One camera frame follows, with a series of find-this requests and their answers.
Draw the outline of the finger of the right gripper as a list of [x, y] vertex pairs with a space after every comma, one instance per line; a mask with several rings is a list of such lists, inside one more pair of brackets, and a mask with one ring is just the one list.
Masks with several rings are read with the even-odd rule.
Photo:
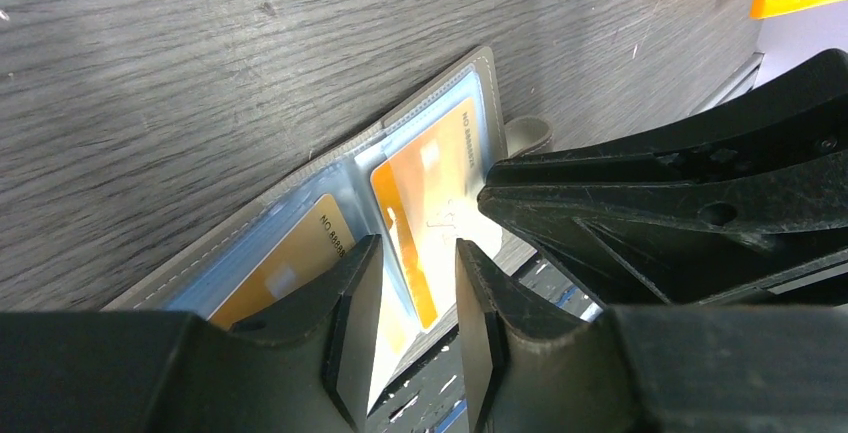
[[847, 156], [508, 160], [480, 210], [601, 304], [753, 302], [847, 266]]
[[694, 182], [775, 171], [847, 147], [847, 54], [822, 51], [729, 102], [588, 147], [498, 162], [489, 187]]

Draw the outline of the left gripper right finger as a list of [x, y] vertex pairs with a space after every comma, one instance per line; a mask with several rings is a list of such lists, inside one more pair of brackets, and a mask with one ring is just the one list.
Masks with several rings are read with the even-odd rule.
[[616, 323], [588, 323], [456, 243], [459, 339], [474, 432], [633, 432]]

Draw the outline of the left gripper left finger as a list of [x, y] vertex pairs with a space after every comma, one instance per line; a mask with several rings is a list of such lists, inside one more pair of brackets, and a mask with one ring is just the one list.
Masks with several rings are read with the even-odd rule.
[[137, 432], [359, 432], [366, 423], [383, 242], [359, 240], [314, 280], [229, 329], [189, 312]]

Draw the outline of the orange credit card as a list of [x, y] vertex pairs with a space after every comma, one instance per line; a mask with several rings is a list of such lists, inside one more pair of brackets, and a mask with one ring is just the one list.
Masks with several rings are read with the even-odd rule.
[[422, 329], [455, 303], [455, 242], [495, 256], [503, 231], [477, 207], [482, 187], [477, 105], [465, 98], [389, 154], [370, 183]]

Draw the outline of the grey card holder wallet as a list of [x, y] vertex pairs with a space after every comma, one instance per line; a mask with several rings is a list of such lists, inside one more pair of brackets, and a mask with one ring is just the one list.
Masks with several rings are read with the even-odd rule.
[[489, 256], [503, 231], [477, 196], [499, 160], [552, 147], [551, 125], [505, 121], [494, 56], [463, 59], [352, 139], [311, 159], [112, 302], [229, 327], [315, 279], [367, 235], [384, 241], [370, 403], [455, 306], [454, 246]]

